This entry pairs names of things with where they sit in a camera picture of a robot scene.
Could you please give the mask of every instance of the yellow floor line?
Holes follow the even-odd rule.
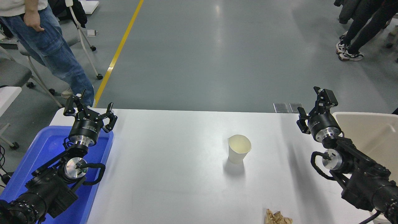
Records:
[[[142,6],[142,3],[143,3],[143,2],[144,2],[144,0],[140,0],[140,2],[138,3],[138,6],[137,6],[137,8],[135,9],[135,12],[134,12],[134,14],[133,14],[133,17],[132,17],[131,20],[130,20],[129,26],[128,26],[127,29],[126,29],[126,32],[125,32],[125,34],[123,35],[122,40],[120,41],[119,47],[117,48],[116,53],[115,53],[115,55],[113,56],[112,62],[111,62],[111,64],[110,64],[109,67],[108,67],[108,70],[107,70],[107,72],[106,72],[106,74],[105,74],[105,77],[103,78],[103,80],[102,80],[102,82],[101,82],[101,85],[100,85],[100,87],[98,88],[98,91],[97,91],[97,93],[96,93],[96,95],[95,95],[95,97],[94,97],[95,100],[96,100],[96,104],[94,105],[94,107],[97,106],[98,101],[100,100],[100,97],[101,97],[101,95],[102,95],[102,92],[103,92],[103,90],[105,89],[105,86],[106,86],[106,84],[107,84],[107,82],[108,82],[108,80],[109,80],[109,77],[111,76],[112,70],[113,70],[113,68],[115,67],[115,64],[116,64],[116,62],[117,62],[117,59],[119,58],[120,52],[121,52],[122,49],[123,49],[123,46],[124,46],[124,44],[125,44],[125,42],[126,42],[126,40],[127,40],[127,37],[129,36],[129,33],[130,33],[130,31],[131,31],[131,28],[133,27],[134,21],[135,21],[135,19],[137,18],[138,12],[140,12],[140,9],[141,9],[141,6]]]

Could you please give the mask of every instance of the paper cup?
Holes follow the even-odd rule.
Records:
[[[252,149],[249,139],[243,135],[234,135],[228,139],[229,155],[231,163],[242,163],[243,158]]]

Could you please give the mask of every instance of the blue bin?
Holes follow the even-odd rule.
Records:
[[[3,193],[0,195],[0,199],[10,202],[26,192],[25,184],[32,179],[33,176],[31,173],[65,150],[62,143],[64,142],[64,138],[68,137],[71,129],[72,127],[68,126],[48,126],[39,131]],[[113,133],[105,133],[101,130],[97,144],[89,147],[89,152],[84,156],[84,159],[88,163],[106,164],[112,142]],[[98,173],[99,169],[89,169],[86,174],[86,181],[94,181]],[[101,182],[94,186],[82,185],[76,191],[76,194],[79,196],[77,201],[56,218],[52,218],[47,214],[44,223],[85,224],[99,184]]]

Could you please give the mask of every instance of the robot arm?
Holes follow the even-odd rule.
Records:
[[[363,223],[383,213],[392,224],[398,224],[398,186],[389,181],[391,172],[360,152],[350,139],[339,136],[343,132],[330,113],[330,108],[338,104],[333,92],[319,87],[314,87],[314,90],[318,95],[314,109],[307,115],[299,107],[297,121],[302,133],[312,134],[314,140],[327,149],[324,153],[313,152],[311,165],[324,178],[339,183],[343,189],[341,197],[348,203],[358,209],[378,211]],[[331,176],[316,165],[316,156],[322,157],[322,163],[330,170]]]
[[[65,116],[74,116],[75,121],[64,142],[65,151],[36,169],[33,178],[25,185],[27,191],[16,200],[0,200],[0,224],[40,224],[48,213],[53,218],[64,212],[78,199],[75,191],[81,185],[94,185],[101,181],[105,172],[102,163],[87,163],[83,157],[89,147],[97,143],[101,128],[105,132],[113,129],[117,116],[110,103],[105,114],[88,109],[81,103],[81,97],[71,96],[64,109]],[[103,119],[109,118],[104,126]],[[99,168],[100,173],[94,181],[86,181],[89,168]]]

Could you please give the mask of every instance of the crumpled paper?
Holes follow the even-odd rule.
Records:
[[[265,217],[265,224],[292,224],[293,219],[283,217],[281,212],[275,212],[272,214],[272,211],[267,209],[267,216]]]

